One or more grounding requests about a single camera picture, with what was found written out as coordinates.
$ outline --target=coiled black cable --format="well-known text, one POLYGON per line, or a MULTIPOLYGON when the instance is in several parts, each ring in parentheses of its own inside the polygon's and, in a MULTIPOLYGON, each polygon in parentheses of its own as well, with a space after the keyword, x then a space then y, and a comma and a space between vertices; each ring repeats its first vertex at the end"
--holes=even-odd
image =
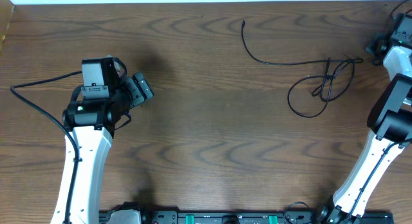
POLYGON ((243 29, 245 28, 246 25, 246 21, 243 20, 242 22, 242 29, 241 29, 241 37, 242 37, 242 41, 243 41, 243 45, 247 51, 247 53, 257 62, 262 63, 262 64, 268 64, 271 66, 297 66, 297 65, 302 65, 302 64, 312 64, 312 63, 320 63, 320 62, 325 62, 326 63, 326 67, 325 67, 325 73, 324 75, 314 75, 314 76, 309 76, 309 77, 304 77, 300 80, 298 80, 295 84, 293 84, 289 91, 288 91, 288 96, 287 96, 287 100, 288 100, 288 105, 289 108, 296 114, 299 115, 300 117, 305 117, 305 118, 315 118, 317 116, 319 116, 328 106, 328 103, 330 101, 333 101, 337 98, 339 98, 340 96, 342 96, 342 94, 349 88, 353 77, 355 76, 355 64, 358 63, 362 63, 363 59, 362 58, 355 58, 355 59, 346 59, 346 60, 331 60, 331 58, 328 58, 327 60, 316 60, 316 61, 305 61, 305 62, 293 62, 293 63, 278 63, 278 62, 267 62, 267 61, 262 61, 257 59, 255 56, 253 56, 253 54, 249 51, 249 49, 247 48, 246 42, 245 42, 245 38, 243 36, 243 29), (336 66, 335 70, 333 71, 332 75, 329 75, 329 67, 330 67, 330 63, 331 62, 339 62, 339 64, 336 66), (351 77, 346 85, 346 87, 336 96, 334 97, 330 97, 330 95, 332 94, 332 82, 333 80, 336 78, 336 76, 338 76, 338 74, 344 70, 348 65, 352 65, 352 71, 351 71, 351 77), (296 109, 294 109, 290 103, 290 92, 292 92, 292 90, 295 88, 295 86, 297 86, 299 83, 302 83, 305 80, 308 79, 316 79, 316 78, 323 78, 322 84, 320 84, 319 86, 317 86, 312 92, 311 95, 313 97, 316 96, 320 96, 321 100, 325 103, 322 110, 320 112, 318 112, 315 115, 304 115, 298 111, 296 111, 296 109), (328 90, 328 96, 326 98, 323 97, 323 89, 326 83, 329 82, 329 90, 328 90))

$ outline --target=wood grain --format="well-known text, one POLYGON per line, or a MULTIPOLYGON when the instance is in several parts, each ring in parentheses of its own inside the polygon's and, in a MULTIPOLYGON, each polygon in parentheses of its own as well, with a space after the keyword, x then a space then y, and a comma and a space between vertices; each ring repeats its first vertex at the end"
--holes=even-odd
MULTIPOLYGON (((18 6, 0 56, 0 220, 51 220, 64 163, 64 138, 47 118, 17 100, 12 84, 80 69, 81 60, 114 55, 143 71, 155 96, 131 111, 106 162, 101 209, 124 201, 180 209, 270 210, 294 201, 323 204, 361 153, 366 118, 389 79, 370 64, 371 37, 384 31, 395 2, 296 2, 18 6), (278 62, 362 57, 349 90, 318 118, 293 114, 289 87, 324 64, 278 62)), ((349 77, 336 80, 335 92, 349 77)), ((74 76, 22 89, 61 117, 74 76)), ((323 106, 319 81, 292 93, 300 111, 323 106)), ((412 151, 406 149, 373 193, 369 209, 411 223, 412 151)))

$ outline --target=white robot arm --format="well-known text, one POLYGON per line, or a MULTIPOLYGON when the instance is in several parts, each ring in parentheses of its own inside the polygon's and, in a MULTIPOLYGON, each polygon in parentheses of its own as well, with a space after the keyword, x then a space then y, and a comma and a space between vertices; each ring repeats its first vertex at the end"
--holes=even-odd
MULTIPOLYGON (((104 164, 110 150, 115 124, 122 115, 153 96, 141 73, 126 78, 126 66, 118 59, 105 57, 82 61, 84 85, 73 92, 63 113, 64 127, 75 141, 66 136, 64 164, 59 199, 51 223, 99 223, 98 206, 104 164), (121 65, 124 74, 119 77, 121 65), (76 101, 79 92, 81 101, 76 101), (74 148, 79 153, 77 167, 73 163, 74 148), (74 186, 70 196, 71 181, 74 186)), ((120 210, 112 214, 109 224, 140 223, 137 210, 120 210)))
POLYGON ((401 106, 411 105, 411 41, 412 17, 399 14, 393 33, 381 47, 391 83, 370 113, 366 145, 349 177, 333 195, 333 210, 324 223, 359 223, 385 170, 410 142, 412 113, 401 106))

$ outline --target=green connector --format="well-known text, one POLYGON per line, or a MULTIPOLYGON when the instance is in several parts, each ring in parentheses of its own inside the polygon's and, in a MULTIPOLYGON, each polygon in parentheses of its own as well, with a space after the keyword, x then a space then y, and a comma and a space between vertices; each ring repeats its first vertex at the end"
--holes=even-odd
POLYGON ((277 216, 269 216, 269 224, 277 224, 277 216))
POLYGON ((186 215, 186 224, 194 224, 194 215, 186 215))

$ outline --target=black cable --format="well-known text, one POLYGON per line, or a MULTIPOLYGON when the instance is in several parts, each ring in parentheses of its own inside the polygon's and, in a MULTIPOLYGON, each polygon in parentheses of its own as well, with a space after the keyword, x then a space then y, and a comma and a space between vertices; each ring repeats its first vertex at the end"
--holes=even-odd
POLYGON ((391 11, 391 13, 389 14, 389 16, 391 17, 392 20, 395 19, 395 17, 393 16, 393 13, 396 11, 396 9, 398 9, 402 4, 408 2, 409 0, 404 0, 403 2, 399 3, 396 7, 394 7, 391 11))
POLYGON ((79 148, 77 147, 76 142, 74 141, 74 139, 71 137, 71 135, 68 133, 68 131, 63 127, 63 125, 55 118, 53 117, 51 114, 49 114, 47 111, 43 110, 42 108, 40 108, 38 105, 34 104, 33 102, 30 102, 29 100, 27 100, 26 98, 24 98, 23 96, 21 96, 20 94, 18 94, 18 92, 15 91, 15 89, 17 88, 23 88, 23 87, 27 87, 27 86, 34 86, 34 85, 38 85, 38 84, 43 84, 43 83, 47 83, 47 82, 53 82, 56 80, 60 80, 60 79, 64 79, 66 77, 70 77, 72 75, 77 75, 82 73, 81 71, 76 71, 73 73, 69 73, 60 77, 55 77, 53 79, 47 79, 47 80, 42 80, 39 82, 31 82, 31 83, 26 83, 26 84, 21 84, 21 85, 16 85, 16 86, 11 86, 10 87, 10 91, 20 100, 22 100, 23 102, 25 102, 26 104, 28 104, 29 106, 31 106, 32 108, 36 109, 38 112, 42 113, 43 115, 45 115, 47 118, 49 118, 53 123, 55 123, 61 130, 62 132, 68 137, 70 143, 73 146, 73 151, 75 153, 75 157, 73 159, 73 172, 71 174, 71 180, 70 180, 70 186, 69 186, 69 193, 68 193, 68 197, 67 197, 67 202, 66 202, 66 213, 64 214, 64 223, 65 224, 69 224, 70 223, 70 206, 71 206, 71 197, 73 196, 73 189, 74 189, 74 185, 75 185, 75 180, 76 180, 76 174, 77 174, 77 167, 79 165, 79 148))
MULTIPOLYGON (((292 208, 292 207, 295 206, 295 205, 304 205, 304 206, 308 207, 308 209, 310 209, 310 207, 309 207, 305 202, 303 202, 303 201, 296 201, 296 202, 293 202, 292 204, 290 204, 290 205, 288 206, 288 208, 286 208, 286 210, 283 212, 283 218, 284 218, 289 224, 293 224, 293 223, 290 222, 290 218, 289 218, 288 216, 286 216, 286 213, 289 211, 290 208, 292 208)), ((303 224, 311 224, 311 223, 314 223, 314 222, 313 222, 313 218, 314 218, 314 216, 312 215, 312 216, 310 217, 310 221, 308 221, 307 223, 303 223, 303 224)))
POLYGON ((114 58, 113 58, 113 61, 114 61, 115 63, 119 64, 119 65, 123 68, 123 70, 124 70, 122 76, 120 76, 119 83, 118 83, 119 86, 122 86, 122 85, 123 85, 123 82, 126 81, 126 77, 127 77, 127 68, 126 68, 126 65, 125 65, 120 59, 118 59, 117 57, 114 57, 114 58))
POLYGON ((118 127, 118 128, 115 128, 115 130, 118 130, 118 129, 120 129, 120 128, 122 128, 122 127, 124 127, 124 126, 126 126, 126 125, 128 125, 130 122, 131 122, 131 115, 129 114, 129 112, 128 111, 126 111, 123 115, 125 115, 126 117, 128 117, 129 119, 128 120, 126 120, 120 127, 118 127))
POLYGON ((378 169, 378 167, 380 166, 380 164, 383 162, 384 157, 389 153, 389 150, 391 150, 391 148, 395 145, 398 144, 402 144, 405 142, 411 142, 412 138, 400 141, 400 142, 395 142, 390 144, 387 148, 383 149, 383 153, 382 156, 380 156, 378 163, 374 166, 372 172, 369 174, 368 179, 366 179, 365 184, 362 186, 362 188, 359 189, 359 194, 356 197, 355 203, 353 204, 352 208, 350 209, 350 212, 348 213, 348 215, 346 216, 346 219, 350 219, 352 217, 353 212, 355 211, 356 206, 358 205, 359 200, 361 199, 361 196, 363 194, 363 192, 365 191, 366 187, 368 186, 370 180, 372 179, 372 176, 375 174, 376 170, 378 169))
POLYGON ((79 85, 73 90, 73 93, 71 93, 70 102, 74 102, 74 101, 77 100, 77 97, 79 96, 80 92, 82 91, 82 87, 83 87, 83 85, 79 85))
POLYGON ((295 84, 293 84, 289 91, 288 91, 288 96, 287 96, 287 100, 288 100, 288 105, 289 108, 296 114, 299 115, 300 117, 305 117, 305 118, 314 118, 319 116, 328 106, 328 103, 330 101, 333 101, 337 98, 339 98, 350 86, 353 77, 355 76, 355 64, 358 63, 362 63, 363 59, 362 58, 355 58, 355 59, 346 59, 346 60, 331 60, 331 58, 328 58, 327 60, 316 60, 316 61, 305 61, 305 62, 294 62, 294 63, 278 63, 278 62, 267 62, 267 61, 262 61, 257 59, 255 56, 253 56, 253 54, 251 54, 251 52, 249 51, 249 49, 247 48, 246 42, 245 42, 245 38, 243 36, 243 29, 246 25, 246 21, 243 20, 242 22, 242 29, 241 29, 241 36, 242 36, 242 41, 243 41, 243 45, 247 51, 247 53, 257 62, 260 62, 262 64, 268 64, 268 65, 272 65, 272 66, 297 66, 297 65, 302 65, 302 64, 311 64, 311 63, 320 63, 320 62, 326 62, 326 67, 325 67, 325 73, 324 75, 314 75, 314 76, 309 76, 309 77, 305 77, 303 79, 298 80, 295 84), (330 63, 331 62, 340 62, 335 70, 333 71, 332 75, 329 75, 329 67, 330 67, 330 63), (332 82, 335 79, 336 76, 338 76, 338 74, 340 74, 340 72, 342 70, 344 70, 349 64, 352 64, 352 72, 351 72, 351 77, 348 81, 348 84, 346 85, 346 87, 336 96, 334 96, 333 98, 330 98, 330 95, 332 94, 332 82), (292 90, 295 88, 295 86, 297 86, 299 83, 308 80, 308 79, 316 79, 316 78, 323 78, 322 84, 317 86, 312 92, 311 95, 313 97, 316 96, 320 96, 321 100, 323 102, 325 102, 325 105, 323 106, 322 110, 320 112, 318 112, 315 115, 304 115, 298 111, 296 111, 291 103, 290 103, 290 93, 292 92, 292 90), (329 84, 329 90, 328 90, 328 96, 326 98, 323 97, 323 89, 326 83, 330 82, 329 84))

